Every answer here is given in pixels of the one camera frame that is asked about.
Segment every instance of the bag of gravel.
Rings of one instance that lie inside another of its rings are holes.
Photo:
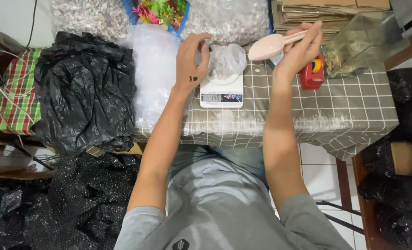
[[[53,37],[59,31],[89,32],[108,41],[126,37],[129,17],[121,0],[49,0]]]
[[[246,68],[246,51],[239,45],[212,45],[211,49],[208,79],[225,80],[233,74],[239,75]]]
[[[269,35],[266,0],[188,0],[181,38],[190,33],[213,35],[210,44],[245,45]]]

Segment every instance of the person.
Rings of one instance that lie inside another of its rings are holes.
[[[306,190],[292,121],[291,82],[317,56],[321,25],[288,33],[308,30],[273,71],[262,148],[178,145],[187,97],[208,72],[204,40],[212,36],[190,34],[180,44],[177,81],[144,151],[115,250],[352,249]]]

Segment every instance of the green and red checkered bag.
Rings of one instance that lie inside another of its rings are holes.
[[[4,86],[8,84],[5,93],[16,105],[27,111],[34,122],[41,119],[40,104],[35,98],[35,89],[33,88],[35,65],[41,55],[41,51],[41,48],[28,48],[21,56],[21,59],[24,61],[20,59],[16,65],[14,65],[16,58],[13,59],[4,74],[4,79],[8,79],[4,84]],[[29,93],[25,96],[15,97],[15,95],[9,91],[16,94]],[[9,126],[14,129],[14,131],[12,131],[0,116],[1,131],[9,134],[33,134],[29,128],[34,122],[31,122],[25,112],[16,108],[2,93],[0,93],[0,111],[9,123]]]

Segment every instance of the plastic scoop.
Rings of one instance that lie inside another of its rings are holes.
[[[307,30],[283,37],[280,34],[272,34],[258,40],[249,49],[249,60],[266,60],[281,54],[287,44],[302,40]]]

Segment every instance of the stack of cardboard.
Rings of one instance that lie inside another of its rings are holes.
[[[323,44],[361,11],[388,10],[388,0],[272,0],[274,30],[286,34],[302,22],[323,21]]]

